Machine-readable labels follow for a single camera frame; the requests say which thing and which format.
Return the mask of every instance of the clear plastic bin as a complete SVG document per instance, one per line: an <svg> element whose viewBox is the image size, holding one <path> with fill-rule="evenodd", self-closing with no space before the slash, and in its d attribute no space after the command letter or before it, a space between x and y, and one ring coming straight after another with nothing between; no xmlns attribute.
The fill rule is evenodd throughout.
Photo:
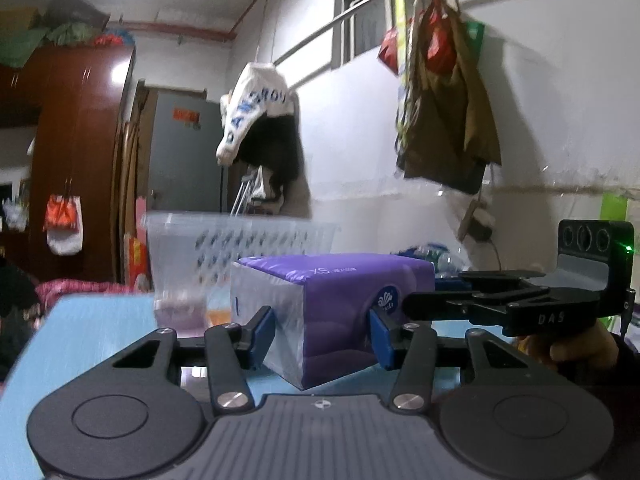
<svg viewBox="0 0 640 480"><path fill-rule="evenodd" d="M248 256L329 253L336 226L298 219L215 213L148 212L156 309L202 304L231 308L231 264Z"/></svg>

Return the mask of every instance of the brown jacket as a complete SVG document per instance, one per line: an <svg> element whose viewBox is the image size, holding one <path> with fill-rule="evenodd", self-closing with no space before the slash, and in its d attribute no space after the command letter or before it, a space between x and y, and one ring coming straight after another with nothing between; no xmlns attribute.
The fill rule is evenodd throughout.
<svg viewBox="0 0 640 480"><path fill-rule="evenodd" d="M405 178L422 177L468 193L476 193L489 162L501 164L494 115L476 61L466 41L466 27L446 6L456 65L450 75L428 72L422 52L430 38L417 26L413 49L412 88L404 153L398 167Z"/></svg>

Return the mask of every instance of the tissue box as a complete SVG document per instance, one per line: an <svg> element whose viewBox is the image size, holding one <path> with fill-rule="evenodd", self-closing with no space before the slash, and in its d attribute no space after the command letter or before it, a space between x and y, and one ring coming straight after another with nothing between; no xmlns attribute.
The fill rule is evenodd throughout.
<svg viewBox="0 0 640 480"><path fill-rule="evenodd" d="M373 305L403 322L402 299L432 290L430 262L392 254L244 258L231 271L232 320L245 324L270 305L278 323L264 363L307 389L376 363Z"/></svg>

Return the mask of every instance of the green cloth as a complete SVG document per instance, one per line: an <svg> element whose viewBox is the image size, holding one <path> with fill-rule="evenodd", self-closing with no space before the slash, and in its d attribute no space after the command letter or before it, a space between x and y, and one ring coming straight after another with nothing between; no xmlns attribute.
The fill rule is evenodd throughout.
<svg viewBox="0 0 640 480"><path fill-rule="evenodd" d="M86 43L100 34L98 28L86 23L64 23L47 34L47 39L57 46Z"/></svg>
<svg viewBox="0 0 640 480"><path fill-rule="evenodd" d="M600 207L600 220L626 220L627 199L623 196L605 193L602 196Z"/></svg>
<svg viewBox="0 0 640 480"><path fill-rule="evenodd" d="M49 31L47 28L32 28L11 36L0 36L0 64L22 68Z"/></svg>

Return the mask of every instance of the pink blanket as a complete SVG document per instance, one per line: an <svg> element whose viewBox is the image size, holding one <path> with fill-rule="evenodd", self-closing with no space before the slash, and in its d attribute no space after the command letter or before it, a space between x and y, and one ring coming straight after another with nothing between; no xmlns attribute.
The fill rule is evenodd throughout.
<svg viewBox="0 0 640 480"><path fill-rule="evenodd" d="M127 285L117 283L80 282L78 280L53 280L41 283L36 287L43 314L48 314L62 296L67 294L139 294L140 292Z"/></svg>

